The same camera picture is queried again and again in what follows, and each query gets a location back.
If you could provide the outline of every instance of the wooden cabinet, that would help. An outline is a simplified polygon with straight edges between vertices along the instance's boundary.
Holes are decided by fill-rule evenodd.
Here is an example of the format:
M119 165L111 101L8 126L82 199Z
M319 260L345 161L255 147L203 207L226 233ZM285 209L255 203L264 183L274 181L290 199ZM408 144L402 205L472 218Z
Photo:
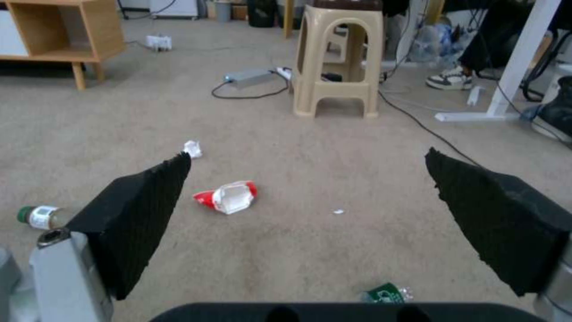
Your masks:
M93 64L97 78L103 80L103 60L125 49L113 0L5 0L5 3L27 56L0 54L0 59L68 61L79 90L85 89L81 63ZM64 11L66 15L77 16L74 30L66 28ZM85 42L70 40L69 35L77 34L76 29L86 34Z

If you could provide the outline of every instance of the beige plastic stool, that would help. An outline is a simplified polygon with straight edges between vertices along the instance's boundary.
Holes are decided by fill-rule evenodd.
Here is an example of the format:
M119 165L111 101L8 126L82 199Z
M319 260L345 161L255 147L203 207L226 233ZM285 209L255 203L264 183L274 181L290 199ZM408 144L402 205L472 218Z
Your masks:
M364 117L378 116L379 71L383 53L381 5L380 0L314 0L312 5L306 5L292 77L295 114L314 117L321 99L337 97L361 99ZM324 63L330 35L342 23L348 25L345 61ZM366 69L363 70L366 33L368 49ZM340 74L343 82L322 81L321 74L326 72Z

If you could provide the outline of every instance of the bottle label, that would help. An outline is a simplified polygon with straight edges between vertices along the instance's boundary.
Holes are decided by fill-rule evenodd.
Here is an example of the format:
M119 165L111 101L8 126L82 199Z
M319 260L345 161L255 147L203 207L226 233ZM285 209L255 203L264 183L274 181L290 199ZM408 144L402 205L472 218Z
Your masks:
M50 229L50 216L58 209L51 206L36 207L30 214L30 226L38 229Z
M368 291L367 294L374 303L405 303L405 299L392 283L383 284L378 288Z

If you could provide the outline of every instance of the red and white snack wrapper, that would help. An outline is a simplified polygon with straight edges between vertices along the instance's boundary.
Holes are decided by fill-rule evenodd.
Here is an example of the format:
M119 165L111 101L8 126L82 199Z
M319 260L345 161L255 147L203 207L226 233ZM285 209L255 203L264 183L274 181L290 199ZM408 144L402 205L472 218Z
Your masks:
M258 189L254 181L249 180L225 184L216 190L202 191L193 195L193 198L202 205L230 215L248 208L257 194Z

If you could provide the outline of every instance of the black and white sneaker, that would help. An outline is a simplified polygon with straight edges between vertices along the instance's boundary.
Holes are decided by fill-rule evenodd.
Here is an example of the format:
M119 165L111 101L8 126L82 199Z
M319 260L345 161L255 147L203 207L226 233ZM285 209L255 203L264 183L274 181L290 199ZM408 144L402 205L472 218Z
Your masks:
M444 70L439 75L430 76L425 81L429 87L437 89L471 89L472 76L463 73L463 67L458 65L453 69Z

